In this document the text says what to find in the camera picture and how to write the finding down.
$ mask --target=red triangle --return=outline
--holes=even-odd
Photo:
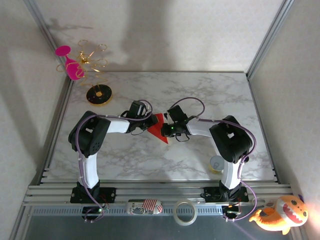
[[[164,115],[162,113],[157,113],[155,114],[155,116],[158,119],[158,123],[149,127],[147,131],[152,135],[156,136],[158,139],[164,141],[166,144],[168,144],[168,139],[165,136],[161,136],[161,128],[165,122]]]

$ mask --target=white marble surface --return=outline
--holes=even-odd
[[[154,113],[164,113],[177,100],[193,96],[205,103],[203,118],[221,119],[233,115],[257,138],[257,149],[245,164],[245,180],[273,180],[257,113],[244,73],[190,72],[111,72],[106,77],[113,92],[105,106],[92,106],[86,100],[89,87],[75,83],[68,103],[48,178],[77,179],[78,154],[68,142],[68,135],[85,111],[120,115],[133,100],[146,99]],[[194,100],[179,104],[188,115],[196,115],[202,106]],[[215,155],[212,142],[204,136],[192,136],[187,142],[160,141],[149,132],[138,136],[107,134],[98,153],[97,170],[103,180],[216,180],[208,168]]]

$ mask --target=stuffed animal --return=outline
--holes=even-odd
[[[286,235],[291,227],[303,225],[308,219],[308,210],[302,200],[293,195],[281,196],[274,208],[258,209],[249,219],[267,231],[282,231]]]

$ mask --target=masking tape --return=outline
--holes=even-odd
[[[188,204],[192,208],[192,217],[189,221],[182,221],[177,215],[177,209],[181,204]],[[190,201],[188,199],[181,199],[175,203],[174,208],[173,208],[173,218],[174,218],[175,222],[177,224],[179,224],[180,226],[189,226],[189,225],[193,224],[196,221],[197,216],[198,216],[198,212],[197,212],[195,204],[192,201]]]

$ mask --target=pink wine glass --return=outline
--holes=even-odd
[[[68,57],[71,51],[71,47],[65,45],[60,46],[55,50],[55,54],[59,57],[65,57],[65,70],[71,80],[79,80],[85,76],[85,72],[81,68],[80,64]]]

